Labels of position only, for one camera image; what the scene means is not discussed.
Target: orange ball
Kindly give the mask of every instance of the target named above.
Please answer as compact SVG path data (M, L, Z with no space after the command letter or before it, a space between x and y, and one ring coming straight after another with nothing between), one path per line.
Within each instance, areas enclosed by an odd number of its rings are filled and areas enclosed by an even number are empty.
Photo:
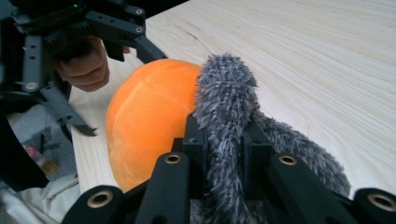
M108 155L123 191L148 180L159 156L184 136L201 66L163 59L133 71L106 114Z

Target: gray fluffy fur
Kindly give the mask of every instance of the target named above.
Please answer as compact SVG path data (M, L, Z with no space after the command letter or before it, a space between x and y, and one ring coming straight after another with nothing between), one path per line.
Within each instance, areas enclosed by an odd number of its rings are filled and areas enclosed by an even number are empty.
M260 111L256 79L238 57L210 56L197 85L193 115L207 132L210 149L205 197L191 202L191 223L266 222L262 202L245 200L241 183L239 144L251 116L276 152L301 158L329 189L348 195L347 177L332 155L289 125L267 118Z

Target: human hand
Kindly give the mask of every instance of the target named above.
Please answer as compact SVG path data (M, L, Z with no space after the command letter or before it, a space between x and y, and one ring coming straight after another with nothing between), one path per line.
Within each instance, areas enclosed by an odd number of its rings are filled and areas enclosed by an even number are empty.
M102 40L90 36L87 41L91 45L87 53L68 61L56 59L55 68L63 80L83 91L91 92L99 90L108 83L110 72ZM130 53L130 49L123 47L123 52Z

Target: light wood tabletop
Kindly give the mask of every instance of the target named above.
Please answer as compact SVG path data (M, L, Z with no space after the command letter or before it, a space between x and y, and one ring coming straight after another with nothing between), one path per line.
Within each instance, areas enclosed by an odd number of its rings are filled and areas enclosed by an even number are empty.
M147 20L147 37L169 58L204 64L239 56L258 79L262 112L325 147L345 167L352 194L396 194L396 1L190 0ZM70 103L96 137L73 131L81 193L115 185L106 109L142 65L134 52L110 60L99 91Z

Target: orange fabric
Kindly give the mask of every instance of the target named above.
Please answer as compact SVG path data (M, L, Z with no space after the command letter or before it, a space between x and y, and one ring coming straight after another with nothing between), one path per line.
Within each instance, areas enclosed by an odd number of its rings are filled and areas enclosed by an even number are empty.
M123 191L148 180L156 160L183 137L201 66L163 59L137 68L117 89L106 115L113 175Z

